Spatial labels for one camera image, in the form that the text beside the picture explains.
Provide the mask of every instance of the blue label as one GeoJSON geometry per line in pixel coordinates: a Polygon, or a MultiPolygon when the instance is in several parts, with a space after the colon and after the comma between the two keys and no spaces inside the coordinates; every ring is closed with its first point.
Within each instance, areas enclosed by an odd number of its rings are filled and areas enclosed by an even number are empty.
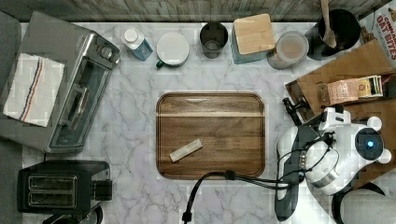
{"type": "Polygon", "coordinates": [[[133,49],[132,52],[134,53],[134,56],[136,56],[138,59],[145,61],[152,53],[152,48],[149,45],[149,42],[144,39],[142,44],[137,47],[137,49],[133,49]]]}

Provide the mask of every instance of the white towel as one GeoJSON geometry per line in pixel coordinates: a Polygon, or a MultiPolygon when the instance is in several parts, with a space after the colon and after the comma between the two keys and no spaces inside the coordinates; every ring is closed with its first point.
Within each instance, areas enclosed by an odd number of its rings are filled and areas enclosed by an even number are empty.
{"type": "Polygon", "coordinates": [[[22,53],[3,113],[47,127],[64,75],[64,64],[22,53]]]}

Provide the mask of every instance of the small bottle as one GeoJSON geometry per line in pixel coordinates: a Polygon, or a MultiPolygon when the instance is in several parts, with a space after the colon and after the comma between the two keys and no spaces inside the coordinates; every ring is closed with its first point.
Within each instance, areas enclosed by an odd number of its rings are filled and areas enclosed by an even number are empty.
{"type": "Polygon", "coordinates": [[[121,41],[141,61],[145,61],[152,53],[152,48],[145,36],[135,28],[125,31],[121,41]]]}

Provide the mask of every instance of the white marble surface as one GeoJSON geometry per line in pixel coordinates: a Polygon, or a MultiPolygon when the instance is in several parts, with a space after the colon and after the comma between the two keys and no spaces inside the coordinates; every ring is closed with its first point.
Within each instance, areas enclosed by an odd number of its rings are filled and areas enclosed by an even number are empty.
{"type": "MultiPolygon", "coordinates": [[[[170,180],[156,169],[156,104],[168,91],[254,91],[265,104],[265,170],[261,177],[276,178],[276,141],[292,125],[282,104],[284,85],[333,58],[307,59],[278,71],[266,60],[234,64],[230,41],[217,59],[207,59],[199,42],[202,23],[78,23],[93,29],[120,48],[120,65],[113,71],[94,118],[84,150],[77,155],[48,156],[104,160],[114,181],[113,200],[104,203],[106,223],[181,223],[195,181],[170,180]],[[141,30],[154,52],[141,62],[126,51],[120,36],[129,27],[141,30]],[[178,68],[157,70],[155,47],[159,38],[179,32],[190,43],[190,56],[178,68]]],[[[276,39],[285,31],[304,33],[313,23],[274,23],[276,39]]],[[[23,166],[41,162],[40,151],[25,147],[23,166]]],[[[275,192],[242,182],[205,181],[196,196],[193,224],[277,223],[275,192]]],[[[23,214],[24,224],[38,224],[45,216],[23,214]]]]}

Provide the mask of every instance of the power cord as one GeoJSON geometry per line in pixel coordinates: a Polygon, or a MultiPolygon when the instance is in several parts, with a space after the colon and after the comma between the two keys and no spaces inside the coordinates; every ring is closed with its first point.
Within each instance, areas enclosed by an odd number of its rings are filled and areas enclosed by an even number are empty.
{"type": "MultiPolygon", "coordinates": [[[[291,154],[294,151],[307,151],[309,148],[311,148],[316,142],[318,141],[324,141],[325,143],[330,143],[332,139],[332,133],[325,133],[323,136],[320,136],[319,139],[316,139],[312,142],[308,142],[305,144],[305,147],[303,149],[296,149],[296,150],[292,150],[291,152],[283,155],[279,160],[278,163],[285,158],[286,156],[288,156],[289,154],[291,154]]],[[[245,181],[247,183],[250,184],[254,184],[263,188],[267,188],[267,189],[274,189],[274,190],[282,190],[282,189],[290,189],[295,185],[300,184],[301,182],[304,181],[305,179],[305,173],[307,172],[311,172],[317,165],[320,164],[320,162],[324,159],[324,157],[327,155],[327,153],[331,150],[331,144],[328,144],[328,148],[325,151],[325,153],[323,153],[323,155],[321,156],[321,158],[309,169],[300,169],[300,170],[294,170],[291,172],[288,172],[285,175],[282,175],[278,180],[270,180],[270,179],[261,179],[261,178],[256,178],[256,177],[251,177],[251,176],[246,176],[246,175],[237,175],[234,171],[229,171],[227,170],[226,172],[211,172],[208,173],[204,176],[202,176],[196,183],[194,188],[192,189],[189,201],[187,203],[187,208],[186,208],[186,212],[183,213],[183,216],[181,218],[182,221],[184,221],[184,224],[187,224],[188,222],[191,222],[192,220],[192,213],[191,213],[191,209],[192,209],[192,204],[194,203],[194,199],[195,199],[195,195],[198,191],[199,186],[201,185],[202,181],[204,181],[205,179],[207,179],[210,176],[222,176],[227,180],[241,180],[241,181],[245,181]],[[294,174],[294,173],[299,173],[299,177],[298,179],[294,180],[294,181],[284,181],[282,180],[285,176],[294,174]],[[271,185],[267,185],[264,183],[272,183],[272,184],[286,184],[286,186],[271,186],[271,185]]]]}
{"type": "Polygon", "coordinates": [[[191,222],[192,219],[192,213],[191,213],[191,209],[192,209],[192,204],[194,203],[194,199],[195,199],[195,195],[198,191],[199,186],[201,185],[202,181],[204,181],[206,178],[210,177],[210,176],[222,176],[227,180],[242,180],[260,187],[264,187],[264,188],[268,188],[268,189],[290,189],[292,186],[297,185],[300,183],[300,179],[299,180],[295,180],[295,181],[283,181],[281,180],[284,176],[282,176],[281,178],[279,178],[278,180],[269,180],[269,179],[260,179],[260,178],[256,178],[256,177],[251,177],[251,176],[246,176],[246,175],[237,175],[234,171],[226,171],[226,172],[212,172],[212,173],[208,173],[204,176],[202,176],[196,183],[194,188],[192,189],[189,201],[187,203],[187,208],[186,208],[186,212],[183,213],[183,216],[181,218],[182,221],[184,221],[184,224],[187,224],[188,222],[191,222]],[[263,184],[264,183],[274,183],[274,184],[287,184],[287,186],[284,187],[277,187],[277,186],[270,186],[270,185],[266,185],[263,184]]]}

